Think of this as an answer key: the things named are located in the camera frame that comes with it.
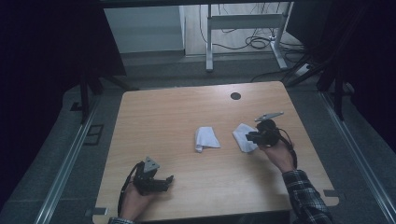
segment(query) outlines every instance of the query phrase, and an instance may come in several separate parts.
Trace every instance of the wooden table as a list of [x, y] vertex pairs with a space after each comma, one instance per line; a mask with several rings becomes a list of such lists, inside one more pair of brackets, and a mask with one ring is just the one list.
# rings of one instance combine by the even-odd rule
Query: wooden table
[[[233, 92], [241, 99], [233, 100]], [[255, 118], [279, 111], [285, 114], [274, 121], [294, 142], [299, 168], [327, 205], [337, 205], [337, 197], [324, 196], [332, 183], [282, 83], [130, 91], [122, 98], [96, 203], [108, 213], [93, 216], [94, 223], [117, 216], [125, 177], [146, 156], [161, 165], [155, 178], [175, 179], [141, 221], [290, 210], [277, 168], [262, 151], [241, 152], [232, 134], [240, 123], [255, 127]], [[221, 148], [195, 151], [195, 131], [203, 126], [213, 127]]]

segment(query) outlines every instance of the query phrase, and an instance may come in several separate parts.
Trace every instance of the floor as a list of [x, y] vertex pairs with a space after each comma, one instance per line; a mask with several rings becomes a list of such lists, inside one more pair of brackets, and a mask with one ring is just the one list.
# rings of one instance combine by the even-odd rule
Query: floor
[[[295, 62], [300, 57], [300, 54], [291, 55], [290, 60]], [[127, 77], [118, 78], [128, 86], [141, 90], [295, 78], [294, 74], [279, 72], [274, 55], [265, 52], [222, 52], [215, 55], [212, 73], [206, 72], [205, 57], [198, 51], [190, 56], [166, 53], [125, 54], [122, 59]], [[332, 99], [331, 93], [317, 92], [315, 84], [318, 77], [319, 75], [311, 77], [287, 90], [340, 198], [340, 203], [330, 208], [334, 223], [393, 223], [380, 206], [380, 201], [384, 198], [376, 196], [366, 177], [367, 170], [361, 168], [360, 161], [356, 160], [354, 151], [344, 138], [345, 133], [338, 128], [331, 107], [329, 109], [323, 98]], [[104, 78], [101, 82], [104, 93], [90, 95], [92, 106], [96, 106], [92, 125], [102, 127], [101, 137], [84, 138], [85, 144], [82, 144], [76, 155], [70, 174], [60, 190], [59, 202], [49, 211], [47, 223], [92, 223], [92, 209], [95, 207], [121, 97], [125, 92], [125, 89]], [[64, 107], [59, 118], [34, 163], [2, 210], [0, 223], [35, 223], [39, 217], [39, 212], [53, 189], [54, 179], [81, 129], [80, 112], [71, 110], [74, 103], [80, 103], [79, 87], [64, 95]], [[394, 200], [395, 154], [347, 97], [344, 98], [343, 106], [346, 119], [342, 124], [347, 126], [353, 136], [354, 143], [375, 174], [379, 187], [386, 192], [385, 196]], [[220, 218], [216, 219], [217, 223], [238, 223], [241, 220], [241, 217], [231, 220], [229, 217], [217, 218]], [[210, 220], [179, 222], [209, 223]]]

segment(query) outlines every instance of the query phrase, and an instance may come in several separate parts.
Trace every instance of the sleeve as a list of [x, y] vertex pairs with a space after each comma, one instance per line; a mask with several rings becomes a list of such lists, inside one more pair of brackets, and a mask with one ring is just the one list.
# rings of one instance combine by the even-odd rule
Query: sleeve
[[298, 218], [294, 223], [332, 223], [329, 209], [304, 171], [290, 171], [282, 176], [291, 206]]
[[120, 217], [111, 217], [108, 220], [107, 224], [135, 224], [135, 223], [128, 219], [123, 219]]

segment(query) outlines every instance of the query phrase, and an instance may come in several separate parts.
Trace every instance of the metal frame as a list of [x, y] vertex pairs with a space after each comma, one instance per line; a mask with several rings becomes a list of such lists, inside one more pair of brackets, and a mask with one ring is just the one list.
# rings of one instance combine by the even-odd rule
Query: metal frame
[[206, 43], [206, 71], [213, 71], [212, 31], [220, 29], [254, 29], [278, 28], [276, 38], [271, 40], [271, 49], [276, 56], [280, 69], [287, 69], [285, 60], [279, 50], [279, 42], [288, 20], [291, 2], [288, 2], [282, 14], [263, 15], [220, 15], [212, 16], [212, 5], [207, 5], [207, 43]]

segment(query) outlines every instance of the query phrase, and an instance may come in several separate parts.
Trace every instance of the crumpled white cloth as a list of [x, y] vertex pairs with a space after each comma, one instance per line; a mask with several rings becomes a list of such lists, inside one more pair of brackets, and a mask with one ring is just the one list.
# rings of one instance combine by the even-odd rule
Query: crumpled white cloth
[[204, 147], [220, 147], [212, 127], [200, 127], [195, 132], [195, 149], [202, 152]]
[[257, 132], [257, 130], [244, 123], [239, 124], [239, 126], [233, 131], [233, 137], [243, 152], [250, 152], [258, 148], [257, 144], [247, 140], [245, 134], [249, 132]]

